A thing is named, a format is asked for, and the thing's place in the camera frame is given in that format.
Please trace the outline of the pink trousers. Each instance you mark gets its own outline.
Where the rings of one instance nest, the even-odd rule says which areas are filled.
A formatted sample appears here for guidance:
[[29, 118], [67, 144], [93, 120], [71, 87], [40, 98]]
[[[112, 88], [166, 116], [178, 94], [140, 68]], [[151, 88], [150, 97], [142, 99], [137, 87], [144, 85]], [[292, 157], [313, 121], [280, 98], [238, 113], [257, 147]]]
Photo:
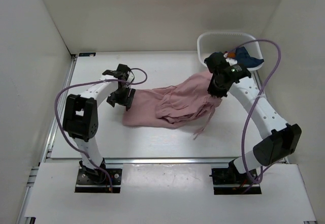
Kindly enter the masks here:
[[122, 124], [177, 129], [207, 116], [207, 121], [194, 132], [197, 137], [222, 102], [222, 99], [208, 94], [211, 78], [209, 71], [203, 71], [178, 85], [136, 90], [131, 108], [124, 112]]

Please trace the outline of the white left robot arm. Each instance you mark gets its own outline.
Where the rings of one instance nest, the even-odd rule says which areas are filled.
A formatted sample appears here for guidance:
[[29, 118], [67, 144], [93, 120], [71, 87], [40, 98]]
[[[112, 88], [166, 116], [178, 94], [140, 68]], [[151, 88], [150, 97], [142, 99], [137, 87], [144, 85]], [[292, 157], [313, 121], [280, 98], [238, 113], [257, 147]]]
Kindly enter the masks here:
[[70, 94], [66, 99], [62, 129], [81, 151], [79, 164], [83, 173], [96, 184], [108, 183], [110, 179], [95, 138], [99, 129], [98, 107], [107, 102], [129, 110], [136, 91], [131, 88], [134, 79], [131, 68], [119, 64], [116, 70], [105, 70], [99, 81], [84, 92]]

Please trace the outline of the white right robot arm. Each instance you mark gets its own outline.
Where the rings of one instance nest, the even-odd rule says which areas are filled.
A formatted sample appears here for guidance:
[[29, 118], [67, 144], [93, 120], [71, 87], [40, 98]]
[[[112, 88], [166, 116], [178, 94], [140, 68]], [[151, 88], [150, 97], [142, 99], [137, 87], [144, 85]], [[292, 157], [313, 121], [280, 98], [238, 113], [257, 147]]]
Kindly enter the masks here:
[[253, 120], [262, 140], [249, 152], [229, 163], [228, 177], [240, 183], [249, 171], [268, 167], [296, 150], [302, 130], [289, 124], [259, 93], [249, 70], [243, 64], [230, 65], [224, 54], [215, 52], [204, 60], [212, 78], [208, 93], [218, 98], [234, 96]]

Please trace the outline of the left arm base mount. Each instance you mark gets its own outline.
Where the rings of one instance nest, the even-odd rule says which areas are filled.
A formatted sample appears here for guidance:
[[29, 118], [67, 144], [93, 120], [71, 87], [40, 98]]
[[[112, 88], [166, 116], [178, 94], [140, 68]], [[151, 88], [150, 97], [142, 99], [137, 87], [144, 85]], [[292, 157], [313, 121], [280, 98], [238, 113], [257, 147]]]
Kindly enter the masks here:
[[100, 175], [93, 175], [84, 171], [81, 167], [78, 169], [76, 177], [76, 193], [102, 193], [119, 194], [122, 182], [122, 168], [107, 168], [111, 181], [107, 175], [100, 172]]

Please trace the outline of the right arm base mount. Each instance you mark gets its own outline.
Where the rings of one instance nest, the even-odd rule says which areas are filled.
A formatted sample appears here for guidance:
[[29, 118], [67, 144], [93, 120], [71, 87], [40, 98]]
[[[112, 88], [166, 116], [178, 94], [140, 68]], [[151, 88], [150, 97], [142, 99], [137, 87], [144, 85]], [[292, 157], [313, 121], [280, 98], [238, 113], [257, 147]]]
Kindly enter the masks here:
[[261, 195], [259, 184], [253, 184], [246, 173], [234, 175], [228, 168], [212, 168], [214, 195]]

